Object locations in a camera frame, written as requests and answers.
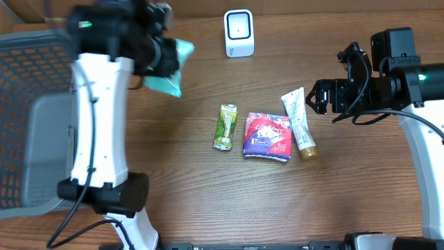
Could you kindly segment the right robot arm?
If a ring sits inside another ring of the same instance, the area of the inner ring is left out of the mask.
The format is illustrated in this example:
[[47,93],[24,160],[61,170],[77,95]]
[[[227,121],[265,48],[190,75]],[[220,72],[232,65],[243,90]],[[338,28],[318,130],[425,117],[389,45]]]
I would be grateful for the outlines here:
[[380,232],[345,235],[342,242],[321,243],[322,249],[443,248],[443,64],[421,62],[409,27],[390,28],[371,36],[371,52],[351,42],[337,53],[345,79],[316,81],[305,103],[324,115],[327,105],[339,122],[368,124],[398,117],[413,159],[422,202],[422,236],[402,237]]

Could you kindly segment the white tube gold cap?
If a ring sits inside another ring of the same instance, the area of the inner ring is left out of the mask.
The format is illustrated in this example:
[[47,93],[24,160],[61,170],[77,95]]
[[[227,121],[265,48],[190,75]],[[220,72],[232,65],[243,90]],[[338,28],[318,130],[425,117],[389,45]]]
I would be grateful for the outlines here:
[[300,87],[281,96],[281,100],[289,117],[301,159],[317,158],[319,156],[318,149],[307,123],[304,88]]

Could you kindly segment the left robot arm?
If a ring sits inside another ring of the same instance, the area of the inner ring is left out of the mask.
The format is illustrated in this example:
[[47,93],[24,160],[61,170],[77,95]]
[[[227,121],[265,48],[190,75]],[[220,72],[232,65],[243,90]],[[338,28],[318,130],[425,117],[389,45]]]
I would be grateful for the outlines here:
[[57,193],[101,214],[122,249],[161,247],[145,209],[148,177],[128,169],[126,104],[134,76],[178,71],[176,41],[163,36],[172,18],[169,4],[147,1],[78,5],[67,17],[78,124],[74,166]]

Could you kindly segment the green yellow snack packet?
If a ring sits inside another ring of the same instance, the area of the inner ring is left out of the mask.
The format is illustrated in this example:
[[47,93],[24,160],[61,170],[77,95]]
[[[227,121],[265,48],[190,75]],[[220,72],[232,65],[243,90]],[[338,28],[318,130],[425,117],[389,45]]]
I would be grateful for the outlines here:
[[229,151],[232,148],[232,138],[237,123],[237,106],[223,103],[221,105],[219,119],[217,122],[216,134],[213,147],[222,151]]

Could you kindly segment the mint green tissue pack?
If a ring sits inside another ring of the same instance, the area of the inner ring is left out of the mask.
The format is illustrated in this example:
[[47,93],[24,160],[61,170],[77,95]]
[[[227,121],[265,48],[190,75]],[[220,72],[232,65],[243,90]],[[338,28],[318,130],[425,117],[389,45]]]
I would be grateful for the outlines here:
[[182,68],[188,57],[194,52],[194,45],[185,40],[176,39],[176,51],[178,54],[179,68],[169,77],[147,76],[144,85],[152,90],[163,92],[174,97],[181,97]]

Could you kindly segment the purple red liner pack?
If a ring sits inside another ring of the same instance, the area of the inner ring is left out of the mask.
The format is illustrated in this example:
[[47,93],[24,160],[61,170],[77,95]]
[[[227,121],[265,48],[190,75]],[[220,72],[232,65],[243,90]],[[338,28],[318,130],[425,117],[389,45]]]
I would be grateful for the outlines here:
[[250,112],[246,119],[244,156],[288,162],[292,151],[291,137],[288,117]]

